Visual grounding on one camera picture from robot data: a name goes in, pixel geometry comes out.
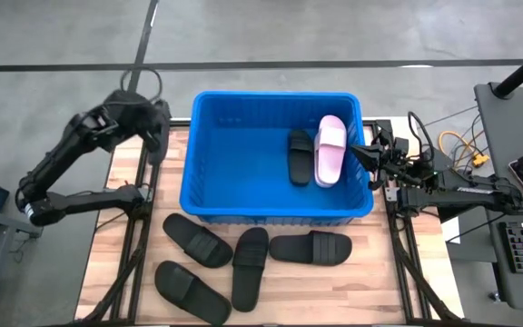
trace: wooden tabletop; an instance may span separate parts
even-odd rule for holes
[[[414,140],[406,117],[392,117],[396,136]],[[367,142],[372,135],[365,128]],[[202,267],[183,253],[163,231],[163,221],[170,213],[182,213],[179,205],[188,129],[173,129],[169,151],[161,167],[155,195],[153,219],[146,253],[137,323],[202,324],[203,321],[168,303],[154,287],[156,267],[165,260],[180,263],[214,290],[231,299],[232,266],[219,269]],[[413,154],[418,143],[410,142]],[[132,139],[121,144],[113,155],[107,187],[132,183],[142,142]],[[351,224],[338,227],[264,226],[270,237],[282,234],[303,234],[311,229],[344,233],[352,239],[352,254],[343,264],[319,267],[297,263],[281,263],[268,256],[260,299],[253,312],[233,310],[227,324],[359,324],[404,322],[399,285],[390,245],[389,225],[380,191],[374,193],[372,212]],[[105,210],[98,223],[117,215],[118,210]],[[425,278],[448,307],[462,317],[459,294],[447,247],[443,241],[439,219],[421,215],[413,220]],[[75,317],[83,318],[102,299],[116,276],[126,218],[107,224],[93,240]],[[247,225],[207,225],[233,248]],[[129,280],[125,295],[130,291]],[[410,280],[413,309],[419,316],[415,284]],[[122,312],[128,307],[124,297]]]

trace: gray floor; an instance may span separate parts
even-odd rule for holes
[[[0,0],[0,64],[132,63],[148,4]],[[144,61],[509,58],[523,58],[523,0],[186,0],[159,4]],[[414,111],[430,122],[471,107],[473,85],[499,81],[515,68],[163,72],[163,97],[173,116],[188,117],[192,99],[204,90],[343,91],[359,97],[364,116]],[[102,101],[118,77],[117,72],[0,73],[0,185],[14,190],[67,120]],[[153,79],[143,75],[139,92],[154,91]],[[472,110],[433,124],[431,136],[463,133],[476,115]],[[446,147],[453,144],[446,139]],[[109,160],[101,151],[82,158],[54,189],[100,190]],[[23,219],[12,205],[5,211]],[[71,320],[94,220],[93,213],[68,217],[26,245],[21,263],[10,255],[0,282],[0,326]],[[453,266],[468,318],[523,326],[523,312],[486,297],[495,289],[488,265]]]

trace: pink slide sandal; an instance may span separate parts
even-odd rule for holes
[[[314,139],[314,178],[321,187],[331,187],[340,179],[346,151],[346,127],[342,120],[326,115]]]

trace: black slide sandal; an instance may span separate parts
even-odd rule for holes
[[[187,255],[207,268],[223,267],[233,257],[228,243],[178,213],[164,220],[163,229]]]
[[[256,227],[243,233],[233,257],[233,308],[250,312],[260,296],[265,258],[270,238],[263,228]]]
[[[290,182],[306,186],[314,175],[314,143],[303,130],[291,131],[288,135],[288,171]]]
[[[352,252],[350,237],[311,231],[306,235],[276,236],[271,239],[270,256],[278,261],[335,266]]]
[[[212,325],[223,325],[232,313],[229,300],[179,263],[159,264],[154,286],[166,301]]]

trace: blue basket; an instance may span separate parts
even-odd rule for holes
[[[359,100],[339,93],[209,91],[193,103],[181,207],[207,223],[339,225],[372,210],[370,179],[348,151],[339,181],[294,186],[288,133],[313,139],[323,116],[339,117],[348,144],[364,144]]]

